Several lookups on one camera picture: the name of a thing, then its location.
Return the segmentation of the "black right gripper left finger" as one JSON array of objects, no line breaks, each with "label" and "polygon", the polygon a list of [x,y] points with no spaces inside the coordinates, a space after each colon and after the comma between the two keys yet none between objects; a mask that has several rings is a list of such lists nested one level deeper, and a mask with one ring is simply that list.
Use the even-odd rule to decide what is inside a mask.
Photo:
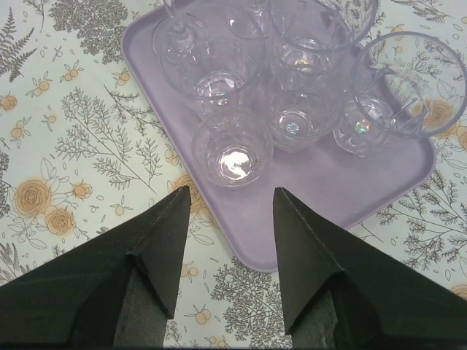
[{"label": "black right gripper left finger", "polygon": [[162,346],[190,216],[180,187],[1,288],[2,346]]}]

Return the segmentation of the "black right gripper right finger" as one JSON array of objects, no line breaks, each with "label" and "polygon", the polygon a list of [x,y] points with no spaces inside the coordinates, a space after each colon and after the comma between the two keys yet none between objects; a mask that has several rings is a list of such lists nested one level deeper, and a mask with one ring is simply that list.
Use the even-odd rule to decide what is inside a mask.
[{"label": "black right gripper right finger", "polygon": [[466,301],[274,191],[285,332],[294,346],[465,346]]}]

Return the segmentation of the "small clear shot glass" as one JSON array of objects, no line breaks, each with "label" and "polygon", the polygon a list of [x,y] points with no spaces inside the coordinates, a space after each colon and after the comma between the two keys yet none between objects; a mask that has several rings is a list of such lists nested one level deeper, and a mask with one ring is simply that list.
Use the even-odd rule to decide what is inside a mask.
[{"label": "small clear shot glass", "polygon": [[193,136],[194,166],[211,183],[244,187],[258,179],[273,156],[269,127],[245,109],[228,109],[202,121]]}]

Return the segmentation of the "small clear tumbler front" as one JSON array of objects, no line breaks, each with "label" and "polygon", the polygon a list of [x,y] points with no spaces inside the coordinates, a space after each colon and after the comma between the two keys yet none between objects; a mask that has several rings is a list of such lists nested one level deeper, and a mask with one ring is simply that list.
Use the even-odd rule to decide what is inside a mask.
[{"label": "small clear tumbler front", "polygon": [[343,119],[343,89],[335,76],[288,69],[274,75],[264,96],[274,144],[295,153],[331,132]]}]

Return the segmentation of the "clear faceted tumbler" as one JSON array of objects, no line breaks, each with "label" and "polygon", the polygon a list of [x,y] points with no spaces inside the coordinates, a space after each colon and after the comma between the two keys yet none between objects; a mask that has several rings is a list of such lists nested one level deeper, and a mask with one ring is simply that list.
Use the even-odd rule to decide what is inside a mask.
[{"label": "clear faceted tumbler", "polygon": [[343,63],[374,24],[376,1],[270,1],[270,89],[341,90]]},{"label": "clear faceted tumbler", "polygon": [[[201,119],[225,109],[250,109],[255,98],[259,76],[265,58],[264,38],[242,39],[230,29],[229,9],[206,18],[188,12],[201,20],[209,36],[177,64],[169,63],[159,54],[158,63],[167,83],[181,96],[186,106]],[[153,47],[156,52],[155,34]]]}]

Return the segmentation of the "tall clear champagne flute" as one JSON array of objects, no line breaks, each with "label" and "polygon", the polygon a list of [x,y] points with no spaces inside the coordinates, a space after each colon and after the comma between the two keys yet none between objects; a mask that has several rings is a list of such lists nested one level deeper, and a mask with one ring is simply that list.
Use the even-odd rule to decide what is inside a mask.
[{"label": "tall clear champagne flute", "polygon": [[164,20],[161,31],[155,34],[156,52],[169,63],[177,65],[193,50],[196,42],[209,36],[209,31],[191,14],[178,17],[175,1],[163,1],[163,4],[169,17]]}]

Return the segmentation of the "clear wine glass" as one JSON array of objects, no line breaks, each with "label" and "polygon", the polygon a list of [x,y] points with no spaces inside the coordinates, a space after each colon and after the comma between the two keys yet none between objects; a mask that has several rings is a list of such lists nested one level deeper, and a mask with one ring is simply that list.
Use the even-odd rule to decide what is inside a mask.
[{"label": "clear wine glass", "polygon": [[269,37],[269,19],[267,0],[227,1],[226,4],[240,9],[229,15],[230,29],[242,39],[257,39],[259,33],[263,38]]}]

